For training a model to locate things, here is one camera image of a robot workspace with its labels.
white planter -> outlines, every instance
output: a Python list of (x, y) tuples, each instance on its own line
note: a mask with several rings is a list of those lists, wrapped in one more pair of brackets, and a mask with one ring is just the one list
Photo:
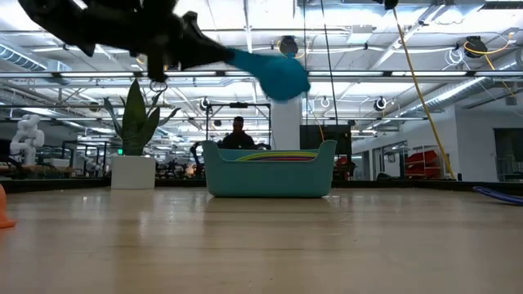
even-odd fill
[(111, 189), (154, 189), (156, 161), (141, 156), (112, 158)]

wooden table surface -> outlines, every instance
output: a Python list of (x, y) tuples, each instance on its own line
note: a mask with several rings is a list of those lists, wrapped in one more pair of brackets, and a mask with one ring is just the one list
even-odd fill
[(8, 203), (2, 294), (523, 292), (523, 208), (477, 194), (79, 189)]

person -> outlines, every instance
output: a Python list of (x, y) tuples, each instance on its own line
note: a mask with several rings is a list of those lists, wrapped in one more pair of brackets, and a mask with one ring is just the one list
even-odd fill
[(245, 134), (244, 118), (238, 116), (232, 123), (233, 131), (227, 135), (222, 142), (223, 149), (252, 149), (254, 140), (251, 136)]

potted plant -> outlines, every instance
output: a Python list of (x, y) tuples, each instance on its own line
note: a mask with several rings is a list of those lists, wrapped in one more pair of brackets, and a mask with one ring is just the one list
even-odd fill
[(138, 81), (132, 83), (127, 102), (122, 98), (125, 111), (122, 125), (114, 113), (109, 98), (104, 99), (104, 107), (113, 119), (114, 130), (122, 139), (123, 155), (112, 160), (112, 189), (153, 189), (156, 170), (154, 158), (143, 157), (145, 146), (149, 143), (157, 127), (167, 123), (180, 108), (160, 120), (160, 108), (155, 107), (162, 93), (157, 93), (149, 110), (145, 109), (144, 98)]

snake plant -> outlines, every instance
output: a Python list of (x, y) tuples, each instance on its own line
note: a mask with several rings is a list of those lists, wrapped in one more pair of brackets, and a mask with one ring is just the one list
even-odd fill
[(122, 125), (118, 122), (118, 116), (114, 113), (113, 105), (110, 103), (109, 98), (104, 99), (104, 108), (113, 119), (116, 134), (122, 139), (123, 153), (125, 155), (141, 156), (144, 147), (153, 137), (156, 127), (166, 124), (180, 110), (180, 108), (176, 108), (169, 116), (160, 120), (160, 108), (155, 108), (155, 106), (161, 94), (162, 92), (157, 93), (153, 97), (151, 106), (146, 111), (140, 85), (135, 79), (127, 94), (127, 103), (122, 99), (125, 107)]

